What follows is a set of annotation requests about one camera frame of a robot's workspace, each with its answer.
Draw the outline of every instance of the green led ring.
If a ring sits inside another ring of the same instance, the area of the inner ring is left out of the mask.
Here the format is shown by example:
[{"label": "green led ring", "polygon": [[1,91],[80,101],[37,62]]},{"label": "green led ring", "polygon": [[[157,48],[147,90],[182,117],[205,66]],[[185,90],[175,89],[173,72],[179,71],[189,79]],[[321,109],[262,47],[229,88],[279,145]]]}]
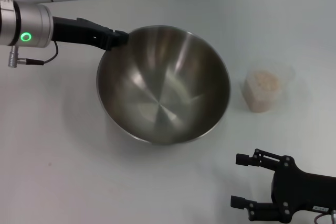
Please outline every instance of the green led ring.
[{"label": "green led ring", "polygon": [[24,42],[30,41],[32,39],[32,35],[30,33],[23,33],[21,34],[21,40]]}]

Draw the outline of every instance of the clear plastic container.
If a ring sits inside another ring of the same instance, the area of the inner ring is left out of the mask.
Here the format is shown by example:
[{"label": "clear plastic container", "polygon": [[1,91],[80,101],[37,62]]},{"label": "clear plastic container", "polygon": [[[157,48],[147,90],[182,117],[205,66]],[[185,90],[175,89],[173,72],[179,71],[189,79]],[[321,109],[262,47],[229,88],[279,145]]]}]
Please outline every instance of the clear plastic container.
[{"label": "clear plastic container", "polygon": [[260,113],[271,109],[294,76],[293,68],[280,62],[261,60],[252,64],[243,86],[250,110]]}]

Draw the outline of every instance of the white tabletop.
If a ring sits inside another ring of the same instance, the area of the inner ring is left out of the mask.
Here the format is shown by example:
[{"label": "white tabletop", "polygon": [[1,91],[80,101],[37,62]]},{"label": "white tabletop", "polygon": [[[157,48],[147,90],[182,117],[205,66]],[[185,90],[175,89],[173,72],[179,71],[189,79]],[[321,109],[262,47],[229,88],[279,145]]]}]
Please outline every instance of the white tabletop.
[{"label": "white tabletop", "polygon": [[[271,202],[272,171],[235,165],[260,148],[291,155],[304,171],[336,176],[335,0],[84,0],[47,4],[131,31],[171,25],[206,39],[232,79],[229,108],[205,137],[171,147],[137,142],[106,117],[96,92],[103,51],[59,43],[45,65],[7,67],[0,47],[0,223],[249,223],[236,195]],[[46,49],[21,57],[47,59]],[[240,83],[257,58],[294,67],[275,110],[247,109]],[[298,212],[292,223],[312,222]]]}]

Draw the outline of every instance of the bowl rim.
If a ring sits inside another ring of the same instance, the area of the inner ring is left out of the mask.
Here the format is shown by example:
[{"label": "bowl rim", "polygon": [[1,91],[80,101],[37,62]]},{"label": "bowl rim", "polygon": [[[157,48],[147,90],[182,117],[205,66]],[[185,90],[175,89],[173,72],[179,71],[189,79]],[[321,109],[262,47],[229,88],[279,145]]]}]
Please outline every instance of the bowl rim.
[{"label": "bowl rim", "polygon": [[213,129],[214,129],[214,128],[215,128],[215,127],[222,121],[222,120],[223,120],[224,114],[225,114],[225,112],[226,112],[226,110],[227,110],[227,108],[228,108],[228,106],[229,106],[229,104],[230,104],[230,100],[231,100],[231,81],[230,81],[230,75],[229,75],[229,72],[228,72],[228,70],[227,70],[227,67],[226,67],[226,65],[225,65],[225,63],[224,63],[224,61],[223,61],[221,55],[218,53],[218,51],[217,51],[217,50],[216,50],[210,43],[208,43],[205,39],[203,39],[203,38],[200,37],[199,35],[196,35],[196,34],[190,32],[190,31],[187,31],[187,30],[184,30],[184,29],[175,27],[175,26],[168,26],[168,25],[152,25],[152,26],[143,26],[143,27],[136,28],[136,29],[130,31],[129,34],[135,32],[135,31],[141,30],[141,29],[145,29],[145,28],[159,28],[159,27],[173,28],[173,29],[175,29],[175,30],[184,31],[184,32],[186,32],[187,34],[193,35],[193,36],[195,36],[196,38],[202,40],[204,43],[206,43],[206,44],[207,44],[207,45],[208,45],[208,46],[209,46],[209,47],[210,47],[210,48],[211,48],[211,49],[218,55],[218,57],[219,57],[219,59],[220,59],[220,61],[221,61],[221,63],[222,63],[222,66],[223,66],[224,69],[225,69],[225,72],[226,72],[226,74],[227,74],[227,80],[228,80],[228,99],[227,99],[227,102],[226,102],[226,104],[225,104],[225,108],[224,108],[224,110],[223,110],[223,113],[221,114],[220,119],[219,119],[219,120],[218,120],[218,121],[217,121],[217,122],[216,122],[216,123],[209,129],[209,130],[208,130],[208,131],[206,131],[206,132],[203,133],[202,135],[200,135],[200,136],[198,136],[198,137],[195,137],[195,138],[193,138],[193,139],[190,139],[190,140],[186,140],[186,141],[182,141],[182,142],[176,142],[176,143],[168,143],[168,144],[164,144],[164,143],[153,143],[153,142],[151,142],[151,141],[142,139],[142,138],[140,138],[140,137],[138,137],[138,136],[135,136],[135,135],[133,135],[132,133],[128,132],[128,131],[125,130],[123,127],[121,127],[121,126],[120,126],[120,125],[119,125],[119,124],[112,118],[112,116],[108,113],[108,111],[106,110],[106,108],[105,108],[105,106],[104,106],[104,104],[103,104],[103,102],[102,102],[102,100],[101,100],[100,93],[99,93],[99,88],[98,88],[98,79],[99,79],[98,76],[99,76],[99,70],[100,70],[100,68],[101,68],[102,57],[103,57],[104,54],[105,54],[106,52],[108,52],[108,51],[105,51],[104,54],[102,55],[102,57],[101,57],[101,59],[100,59],[100,61],[99,61],[98,68],[97,68],[97,74],[96,74],[96,89],[97,89],[97,95],[98,95],[100,104],[101,104],[102,108],[104,109],[104,111],[105,111],[106,115],[108,116],[108,118],[109,118],[110,120],[112,120],[112,122],[113,122],[115,125],[117,125],[118,128],[120,128],[123,132],[127,133],[127,135],[133,137],[134,139],[139,140],[139,141],[141,141],[141,142],[148,143],[148,144],[152,144],[152,145],[175,145],[175,144],[185,144],[185,143],[190,143],[190,142],[193,142],[193,141],[195,141],[195,140],[198,140],[198,139],[200,139],[201,137],[203,137],[203,136],[205,136],[206,134],[208,134],[210,131],[212,131],[212,130],[213,130]]}]

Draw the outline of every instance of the stainless steel bowl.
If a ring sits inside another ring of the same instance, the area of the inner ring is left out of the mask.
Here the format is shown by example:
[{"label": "stainless steel bowl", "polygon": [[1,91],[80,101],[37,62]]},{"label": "stainless steel bowl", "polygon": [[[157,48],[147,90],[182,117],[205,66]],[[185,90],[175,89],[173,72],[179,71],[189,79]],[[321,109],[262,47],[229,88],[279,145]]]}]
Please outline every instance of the stainless steel bowl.
[{"label": "stainless steel bowl", "polygon": [[98,95],[110,117],[133,137],[157,144],[194,140],[223,116],[229,76],[203,39],[170,26],[130,33],[127,45],[106,51]]}]

